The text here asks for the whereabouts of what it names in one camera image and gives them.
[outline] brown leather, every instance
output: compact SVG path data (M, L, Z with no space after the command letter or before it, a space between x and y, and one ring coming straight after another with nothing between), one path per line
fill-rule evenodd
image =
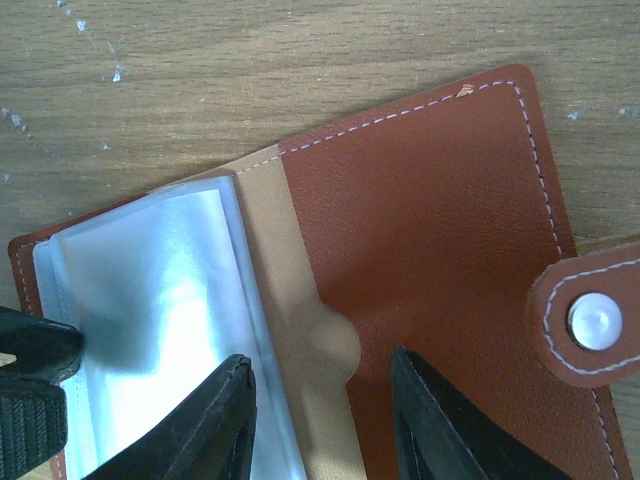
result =
M559 379L580 387L607 385L640 370L640 244L562 260L536 282L527 323L540 361ZM613 298L624 318L620 339L610 348L580 348L567 329L567 313L582 294Z
M397 345L572 478L631 478L608 389L559 381L527 339L530 285L576 251L525 67L280 146L320 298L360 336L347 392L369 478L397 478L389 376Z

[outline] wooden surface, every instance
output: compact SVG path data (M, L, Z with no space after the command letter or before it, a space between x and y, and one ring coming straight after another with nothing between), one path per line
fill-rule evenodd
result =
M2 6L0 244L513 61L537 76L578 239L640 230L638 1ZM17 306L6 257L0 302ZM614 395L640 478L640 378Z

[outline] snap button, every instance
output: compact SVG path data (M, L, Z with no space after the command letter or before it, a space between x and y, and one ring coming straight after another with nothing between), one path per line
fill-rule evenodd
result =
M622 311L602 293L587 293L573 302L568 316L569 333L587 350L606 350L622 333Z

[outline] brown leather wallet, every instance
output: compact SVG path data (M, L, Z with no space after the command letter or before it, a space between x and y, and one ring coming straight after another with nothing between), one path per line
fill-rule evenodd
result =
M398 345L572 478L632 478L608 387L551 373L546 351L537 355L539 312L529 307L525 320L535 280L576 255L526 67L399 100L199 177L224 174L236 176L310 478L397 478ZM33 245L67 225L11 242L23 310L40 311Z

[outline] beige leather strip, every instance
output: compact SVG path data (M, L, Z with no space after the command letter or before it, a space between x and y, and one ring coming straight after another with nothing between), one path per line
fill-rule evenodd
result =
M276 146L196 177L233 174L260 294L310 479L366 479L345 384L360 359L352 324L316 290ZM251 166L274 159L260 169Z
M538 357L561 380L580 387L608 385L640 370L640 244L562 260L534 285L527 322ZM602 351L579 347L567 328L571 304L603 293L622 310L621 337Z

